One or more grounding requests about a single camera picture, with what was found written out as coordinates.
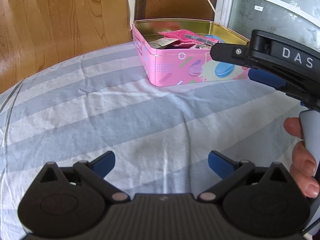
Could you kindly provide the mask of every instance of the triangular hole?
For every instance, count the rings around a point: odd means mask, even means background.
[[[282,173],[280,168],[275,168],[270,180],[274,180],[274,181],[281,181],[281,182],[288,182],[285,175]]]
[[[40,182],[43,183],[55,180],[58,180],[56,173],[53,168],[48,168]]]

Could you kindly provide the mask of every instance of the pink tin box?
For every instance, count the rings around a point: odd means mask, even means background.
[[[211,59],[209,49],[154,49],[148,42],[158,32],[186,29],[200,35],[216,35],[226,43],[245,45],[245,37],[205,20],[152,19],[134,21],[132,35],[150,82],[158,87],[204,81],[246,79],[249,69]]]

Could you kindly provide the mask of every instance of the human hand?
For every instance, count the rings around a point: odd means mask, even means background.
[[[299,118],[287,118],[284,121],[284,129],[290,135],[302,139]],[[316,160],[306,150],[303,141],[298,142],[292,151],[290,174],[306,197],[315,198],[319,194],[319,183],[313,178],[316,169]]]

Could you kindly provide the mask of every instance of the white cable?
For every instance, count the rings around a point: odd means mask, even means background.
[[[210,4],[210,6],[211,6],[212,10],[214,11],[215,15],[217,16],[218,23],[221,25],[220,17],[219,17],[219,15],[217,14],[216,9],[214,8],[214,6],[212,5],[212,3],[211,3],[210,0],[207,0],[207,1],[208,1],[208,3]]]

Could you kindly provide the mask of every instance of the striped bed sheet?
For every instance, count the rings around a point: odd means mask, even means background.
[[[283,122],[304,109],[250,80],[155,87],[133,43],[54,65],[0,95],[0,237],[23,237],[19,201],[47,161],[71,166],[112,150],[106,179],[130,196],[198,195],[220,180],[211,150],[288,168],[297,139]]]

